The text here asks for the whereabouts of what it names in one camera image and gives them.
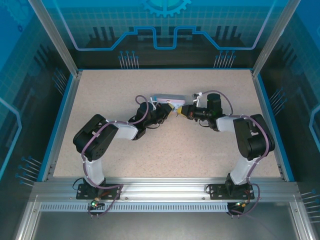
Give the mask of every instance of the glass panel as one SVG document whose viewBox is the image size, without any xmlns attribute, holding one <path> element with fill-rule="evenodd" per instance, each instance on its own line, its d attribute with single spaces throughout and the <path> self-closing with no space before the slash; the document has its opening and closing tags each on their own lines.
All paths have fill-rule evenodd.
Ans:
<svg viewBox="0 0 320 240">
<path fill-rule="evenodd" d="M 286 203 L 259 203 L 241 219 L 217 212 L 110 212 L 101 218 L 96 221 L 85 212 L 43 212 L 34 239 L 297 239 Z M 248 238 L 249 229 L 254 230 Z"/>
<path fill-rule="evenodd" d="M 319 1 L 300 2 L 260 73 L 302 193 L 320 192 L 319 8 Z M 319 200 L 309 200 L 310 217 L 319 216 Z"/>
<path fill-rule="evenodd" d="M 287 0 L 45 0 L 77 66 L 251 68 Z"/>
<path fill-rule="evenodd" d="M 70 73 L 28 1 L 5 1 L 0 23 L 0 233 L 8 240 L 16 236 Z"/>
</svg>

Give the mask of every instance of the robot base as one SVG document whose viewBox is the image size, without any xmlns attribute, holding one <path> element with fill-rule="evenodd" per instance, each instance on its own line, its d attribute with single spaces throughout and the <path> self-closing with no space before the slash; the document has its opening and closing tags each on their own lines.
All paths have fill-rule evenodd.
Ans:
<svg viewBox="0 0 320 240">
<path fill-rule="evenodd" d="M 209 184 L 206 192 L 211 200 L 252 200 L 255 194 L 252 185 L 235 185 L 228 174 L 224 184 Z"/>
<path fill-rule="evenodd" d="M 113 200 L 117 195 L 118 188 L 113 189 L 99 189 L 97 187 L 91 186 L 85 180 L 84 183 L 78 185 L 76 199 L 78 200 L 92 200 L 95 198 L 100 198 L 101 200 Z M 106 184 L 105 181 L 100 184 L 102 187 L 112 187 L 117 184 Z"/>
</svg>

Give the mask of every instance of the robotic arm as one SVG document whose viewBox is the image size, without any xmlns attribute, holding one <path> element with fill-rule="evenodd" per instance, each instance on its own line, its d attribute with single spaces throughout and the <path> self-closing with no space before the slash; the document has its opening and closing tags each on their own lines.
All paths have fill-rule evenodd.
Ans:
<svg viewBox="0 0 320 240">
<path fill-rule="evenodd" d="M 199 100 L 199 94 L 195 94 L 194 97 Z M 198 107 L 197 105 L 198 103 L 184 105 L 177 112 L 187 119 L 195 120 L 196 122 L 206 120 L 208 126 L 214 131 L 235 133 L 241 156 L 235 168 L 227 175 L 224 189 L 230 198 L 242 199 L 244 191 L 250 190 L 248 178 L 254 169 L 254 164 L 265 153 L 267 148 L 266 139 L 262 131 L 252 120 L 259 124 L 267 136 L 267 154 L 275 149 L 275 141 L 270 130 L 260 114 L 248 117 L 252 120 L 243 118 L 242 116 L 226 116 L 223 114 L 219 94 L 211 93 L 207 96 L 206 108 Z"/>
<path fill-rule="evenodd" d="M 248 184 L 248 179 L 255 167 L 256 161 L 266 152 L 267 144 L 265 136 L 268 140 L 267 154 L 274 150 L 275 141 L 260 114 L 248 116 L 247 118 L 243 118 L 242 116 L 226 116 L 223 114 L 219 94 L 212 93 L 207 95 L 206 107 L 198 106 L 201 95 L 202 93 L 195 94 L 194 97 L 198 102 L 179 107 L 177 113 L 196 122 L 207 121 L 208 126 L 214 131 L 235 133 L 241 156 L 235 168 L 227 175 L 224 186 L 218 186 L 214 190 L 214 194 L 228 199 L 243 199 L 244 192 L 252 190 L 252 186 Z M 116 138 L 134 141 L 140 139 L 146 133 L 149 126 L 162 124 L 173 109 L 174 107 L 170 103 L 158 103 L 154 106 L 149 102 L 143 102 L 140 104 L 136 115 L 130 118 L 128 122 L 119 121 L 105 127 L 84 152 L 87 177 L 96 186 L 106 186 L 105 176 L 102 172 L 101 157 L 106 152 L 111 141 Z M 76 150 L 81 153 L 97 131 L 108 122 L 107 119 L 99 114 L 93 116 L 75 135 L 73 143 L 76 146 Z M 95 187 L 89 181 L 86 184 Z"/>
<path fill-rule="evenodd" d="M 154 124 L 162 124 L 174 108 L 170 103 L 159 103 L 157 104 L 156 108 L 152 110 L 152 104 L 148 104 L 148 113 L 142 121 L 137 124 L 129 124 L 137 122 L 143 118 L 147 110 L 146 102 L 140 104 L 136 115 L 133 116 L 128 123 L 116 122 L 108 125 L 87 147 L 84 152 L 86 157 L 86 172 L 88 178 L 91 179 L 94 184 L 99 186 L 105 185 L 105 176 L 102 172 L 101 157 L 106 152 L 113 139 L 138 140 L 146 133 L 146 129 L 149 126 Z M 108 122 L 109 121 L 103 116 L 96 114 L 85 124 L 85 126 L 73 138 L 73 144 L 76 146 L 78 153 L 83 151 L 89 140 L 103 125 Z"/>
</svg>

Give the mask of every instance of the blue border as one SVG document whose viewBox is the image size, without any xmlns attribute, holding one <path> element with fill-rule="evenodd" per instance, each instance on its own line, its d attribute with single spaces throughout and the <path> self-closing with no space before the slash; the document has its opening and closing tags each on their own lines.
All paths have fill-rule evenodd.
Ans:
<svg viewBox="0 0 320 240">
<path fill-rule="evenodd" d="M 66 88 L 65 88 L 65 91 L 64 91 L 64 95 L 63 95 L 63 98 L 62 98 L 62 101 L 61 101 L 61 104 L 60 104 L 60 108 L 59 108 L 58 114 L 57 114 L 56 119 L 55 119 L 55 123 L 54 123 L 53 129 L 52 129 L 52 133 L 51 133 L 51 136 L 50 136 L 50 139 L 49 139 L 49 143 L 48 143 L 48 146 L 46 147 L 46 151 L 45 151 L 45 154 L 44 154 L 44 158 L 43 158 L 43 161 L 42 161 L 40 172 L 39 172 L 38 178 L 36 180 L 37 182 L 42 182 L 42 178 L 45 175 L 46 167 L 47 167 L 47 164 L 48 164 L 48 161 L 49 161 L 50 152 L 51 152 L 52 146 L 54 144 L 54 140 L 55 140 L 55 137 L 56 137 L 56 134 L 57 134 L 58 126 L 59 126 L 59 123 L 61 121 L 62 112 L 64 111 L 64 108 L 65 108 L 65 105 L 66 105 L 67 97 L 68 97 L 68 94 L 69 94 L 69 91 L 70 91 L 71 84 L 73 82 L 73 78 L 74 78 L 73 75 L 70 74 L 70 77 L 69 77 L 68 83 L 66 85 Z"/>
<path fill-rule="evenodd" d="M 251 70 L 252 68 L 140 68 L 140 69 L 143 69 L 143 70 L 161 70 L 161 69 L 164 69 L 164 70 L 212 70 L 212 69 L 217 69 L 217 70 Z M 79 69 L 79 71 L 83 71 L 83 70 L 123 70 L 123 69 Z M 265 104 L 266 104 L 266 108 L 267 108 L 267 111 L 269 113 L 269 116 L 270 116 L 270 119 L 271 119 L 271 124 L 273 126 L 273 129 L 274 129 L 274 132 L 275 132 L 275 137 L 278 141 L 278 145 L 279 145 L 279 150 L 280 150 L 280 153 L 281 153 L 281 156 L 282 156 L 282 159 L 283 159 L 283 163 L 284 163 L 284 171 L 286 171 L 287 173 L 287 176 L 288 176 L 288 180 L 290 182 L 294 182 L 295 181 L 295 178 L 294 178 L 294 175 L 292 173 L 292 170 L 291 170 L 291 167 L 290 167 L 290 164 L 289 164 L 289 160 L 288 160 L 288 157 L 287 157 L 287 154 L 286 154 L 286 151 L 285 151 L 285 147 L 284 147 L 284 144 L 282 142 L 282 139 L 281 139 L 281 136 L 280 136 L 280 133 L 279 133 L 279 129 L 278 129 L 278 126 L 277 126 L 277 123 L 276 123 L 276 119 L 275 119 L 275 116 L 272 112 L 272 108 L 271 108 L 271 105 L 270 105 L 270 102 L 269 102 L 269 99 L 268 99 L 268 95 L 267 95 L 267 91 L 265 89 L 265 85 L 262 81 L 262 78 L 261 78 L 261 75 L 258 74 L 257 76 L 258 78 L 258 82 L 260 84 L 260 87 L 261 87 L 261 91 L 262 91 L 262 97 L 264 98 L 265 100 Z M 40 173 L 38 175 L 38 178 L 37 178 L 37 182 L 41 182 L 41 179 L 43 178 L 44 174 L 45 174 L 45 170 L 46 170 L 46 166 L 48 164 L 48 161 L 49 161 L 49 155 L 50 155 L 50 152 L 51 152 L 51 149 L 52 149 L 52 146 L 53 146 L 53 142 L 54 142 L 54 139 L 55 139 L 55 136 L 57 134 L 57 130 L 58 130 L 58 126 L 59 126 L 59 123 L 61 121 L 61 116 L 62 116 L 62 112 L 64 110 L 64 107 L 65 107 L 65 104 L 66 104 L 66 100 L 67 100 L 67 97 L 68 97 L 68 94 L 69 94 L 69 91 L 70 91 L 70 87 L 71 87 L 71 83 L 73 81 L 73 76 L 70 75 L 70 78 L 69 78 L 69 81 L 68 81 L 68 84 L 66 86 L 66 89 L 65 89 L 65 92 L 64 92 L 64 96 L 62 98 L 62 102 L 61 102 L 61 105 L 60 105 L 60 108 L 59 108 L 59 112 L 58 112 L 58 115 L 56 117 L 56 120 L 55 120 L 55 123 L 54 123 L 54 126 L 53 126 L 53 130 L 52 130 L 52 134 L 51 134 L 51 137 L 50 137 L 50 140 L 49 140 L 49 143 L 48 143 L 48 146 L 46 148 L 46 151 L 45 151 L 45 155 L 44 155 L 44 158 L 43 158 L 43 162 L 42 162 L 42 166 L 41 166 L 41 169 L 40 169 Z"/>
<path fill-rule="evenodd" d="M 280 150 L 280 153 L 281 153 L 281 156 L 282 156 L 282 159 L 283 159 L 283 163 L 284 163 L 284 167 L 285 167 L 285 169 L 283 169 L 283 170 L 286 171 L 286 174 L 288 176 L 288 180 L 290 182 L 294 182 L 295 178 L 294 178 L 294 175 L 292 173 L 292 170 L 291 170 L 291 167 L 290 167 L 290 164 L 289 164 L 289 160 L 288 160 L 288 157 L 287 157 L 287 154 L 286 154 L 285 146 L 284 146 L 284 144 L 282 142 L 282 139 L 281 139 L 281 136 L 280 136 L 280 133 L 279 133 L 279 129 L 278 129 L 278 126 L 277 126 L 277 123 L 276 123 L 276 119 L 275 119 L 275 116 L 274 116 L 274 114 L 272 112 L 272 108 L 271 108 L 271 105 L 270 105 L 270 102 L 269 102 L 267 91 L 266 91 L 265 85 L 264 85 L 264 83 L 262 81 L 260 73 L 258 74 L 258 81 L 259 81 L 259 84 L 260 84 L 260 87 L 261 87 L 263 98 L 265 100 L 265 105 L 266 105 L 267 111 L 268 111 L 270 119 L 271 119 L 271 124 L 272 124 L 273 129 L 274 129 L 275 137 L 276 137 L 276 139 L 278 141 L 279 150 Z"/>
</svg>

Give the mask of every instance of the aluminum frame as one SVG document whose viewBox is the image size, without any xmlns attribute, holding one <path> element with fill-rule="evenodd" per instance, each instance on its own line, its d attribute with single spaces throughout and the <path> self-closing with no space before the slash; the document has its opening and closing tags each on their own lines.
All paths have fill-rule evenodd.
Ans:
<svg viewBox="0 0 320 240">
<path fill-rule="evenodd" d="M 90 202 L 77 200 L 72 188 L 75 178 L 54 178 L 47 182 L 35 182 L 29 201 L 39 202 Z M 124 184 L 120 202 L 132 203 L 232 203 L 237 200 L 210 200 L 205 192 L 208 184 L 224 184 L 224 177 L 212 178 L 106 178 L 108 184 Z M 261 202 L 302 201 L 296 182 L 285 182 L 279 177 L 255 178 L 251 181 L 260 186 Z"/>
<path fill-rule="evenodd" d="M 60 205 L 57 212 L 85 212 L 82 209 L 68 209 L 61 205 L 79 205 L 89 203 L 89 200 L 76 200 L 77 192 L 72 189 L 74 178 L 54 178 L 48 182 L 36 182 L 32 189 L 30 200 L 25 209 L 24 216 L 16 240 L 31 240 L 37 226 L 42 205 Z M 120 205 L 130 206 L 139 203 L 149 206 L 150 203 L 176 203 L 193 206 L 204 204 L 219 204 L 231 202 L 229 200 L 210 200 L 204 188 L 209 183 L 223 183 L 223 177 L 216 178 L 108 178 L 108 183 L 124 183 Z M 295 224 L 297 238 L 301 240 L 315 240 L 304 203 L 302 202 L 296 182 L 285 182 L 275 178 L 252 178 L 261 188 L 261 202 L 289 202 L 292 212 L 292 222 Z"/>
<path fill-rule="evenodd" d="M 253 76 L 257 77 L 260 73 L 262 67 L 265 65 L 269 55 L 274 49 L 276 43 L 284 32 L 287 24 L 289 23 L 292 15 L 295 13 L 301 0 L 288 0 L 288 3 L 284 7 L 278 21 L 276 22 L 268 40 L 266 41 L 263 49 L 258 56 L 254 66 L 253 66 Z"/>
<path fill-rule="evenodd" d="M 64 61 L 66 67 L 70 73 L 74 76 L 78 76 L 78 68 L 75 64 L 70 52 L 68 51 L 67 46 L 65 45 L 62 37 L 59 34 L 58 29 L 56 28 L 54 22 L 52 21 L 46 7 L 41 0 L 28 0 L 31 7 L 33 8 L 35 14 L 39 18 L 42 26 L 44 27 L 46 33 L 49 35 L 53 45 L 60 54 L 62 60 Z"/>
<path fill-rule="evenodd" d="M 275 132 L 275 129 L 274 129 L 273 125 L 272 125 L 271 117 L 270 117 L 270 114 L 269 114 L 268 108 L 267 108 L 267 103 L 266 103 L 266 100 L 263 97 L 262 88 L 261 88 L 261 85 L 260 85 L 260 83 L 258 81 L 258 76 L 254 76 L 252 74 L 252 80 L 253 80 L 253 84 L 254 84 L 254 87 L 255 87 L 255 90 L 256 90 L 256 94 L 257 94 L 257 97 L 258 97 L 258 100 L 259 100 L 259 103 L 260 103 L 260 106 L 261 106 L 262 115 L 264 117 L 264 120 L 265 120 L 267 126 L 269 127 L 269 130 L 270 130 L 271 134 L 273 136 L 275 136 L 276 132 Z M 281 154 L 281 151 L 280 151 L 278 139 L 276 137 L 274 137 L 273 139 L 274 139 L 274 142 L 275 142 L 275 148 L 273 150 L 275 159 L 276 159 L 277 163 L 281 167 L 281 172 L 280 173 L 283 175 L 284 180 L 288 181 L 289 177 L 288 177 L 288 173 L 287 173 L 287 170 L 286 170 L 284 158 L 283 158 L 283 156 Z"/>
<path fill-rule="evenodd" d="M 56 134 L 54 136 L 54 140 L 52 143 L 52 148 L 48 157 L 47 164 L 45 166 L 44 174 L 41 177 L 41 181 L 46 181 L 47 176 L 50 174 L 51 167 L 55 166 L 57 163 L 57 159 L 59 156 L 59 152 L 61 149 L 62 141 L 64 139 L 65 131 L 68 125 L 68 120 L 70 117 L 71 109 L 74 104 L 74 100 L 76 97 L 77 89 L 79 86 L 79 82 L 81 79 L 82 71 L 78 73 L 77 77 L 72 78 L 71 86 L 69 92 L 66 92 L 67 98 L 65 101 L 65 105 L 61 114 L 61 120 L 56 130 Z"/>
</svg>

